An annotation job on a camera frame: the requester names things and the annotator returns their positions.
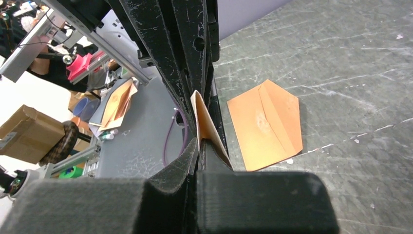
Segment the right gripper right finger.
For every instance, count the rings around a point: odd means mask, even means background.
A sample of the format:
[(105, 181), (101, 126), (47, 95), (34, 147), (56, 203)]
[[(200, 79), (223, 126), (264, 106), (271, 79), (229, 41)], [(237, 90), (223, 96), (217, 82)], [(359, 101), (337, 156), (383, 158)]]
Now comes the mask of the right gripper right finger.
[(328, 191), (313, 173), (235, 172), (202, 142), (196, 173), (201, 234), (337, 234)]

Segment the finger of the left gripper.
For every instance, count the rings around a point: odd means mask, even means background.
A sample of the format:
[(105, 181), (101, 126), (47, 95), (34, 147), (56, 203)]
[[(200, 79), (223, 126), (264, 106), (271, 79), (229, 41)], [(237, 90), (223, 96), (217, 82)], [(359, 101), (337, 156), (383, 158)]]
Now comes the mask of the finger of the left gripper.
[(177, 79), (171, 83), (191, 135), (197, 135), (195, 107), (191, 96), (198, 92), (206, 106), (213, 91), (213, 63), (219, 59), (217, 1), (173, 0), (172, 14), (176, 30), (173, 50), (177, 63)]
[(126, 16), (158, 69), (167, 89), (183, 111), (190, 133), (196, 135), (194, 111), (190, 104), (189, 86), (179, 68), (172, 39), (167, 28), (167, 10), (159, 0), (110, 0), (114, 11)]

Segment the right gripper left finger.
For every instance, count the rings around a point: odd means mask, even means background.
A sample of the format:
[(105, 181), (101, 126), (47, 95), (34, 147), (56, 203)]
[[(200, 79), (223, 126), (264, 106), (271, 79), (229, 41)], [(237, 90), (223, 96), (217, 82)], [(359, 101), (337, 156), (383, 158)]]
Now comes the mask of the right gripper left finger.
[(3, 234), (183, 234), (193, 138), (150, 178), (41, 179), (16, 199)]

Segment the tan paper letter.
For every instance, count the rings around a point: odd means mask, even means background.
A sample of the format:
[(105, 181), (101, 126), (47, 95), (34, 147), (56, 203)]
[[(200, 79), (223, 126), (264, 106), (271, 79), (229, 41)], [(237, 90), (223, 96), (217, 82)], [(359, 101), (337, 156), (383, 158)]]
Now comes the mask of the tan paper letter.
[(201, 94), (195, 90), (191, 95), (190, 100), (196, 120), (198, 147), (200, 148), (202, 139), (211, 140), (212, 145), (217, 150), (219, 158), (229, 167), (229, 169), (233, 170), (229, 156), (224, 148), (222, 140), (219, 137), (218, 131), (215, 128)]

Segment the brown paper envelope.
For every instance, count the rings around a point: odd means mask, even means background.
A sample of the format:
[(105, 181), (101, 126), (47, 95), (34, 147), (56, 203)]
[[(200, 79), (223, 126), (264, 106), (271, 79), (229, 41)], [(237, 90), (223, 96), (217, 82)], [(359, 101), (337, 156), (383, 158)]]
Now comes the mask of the brown paper envelope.
[(245, 169), (257, 171), (303, 150), (299, 99), (270, 80), (227, 102)]

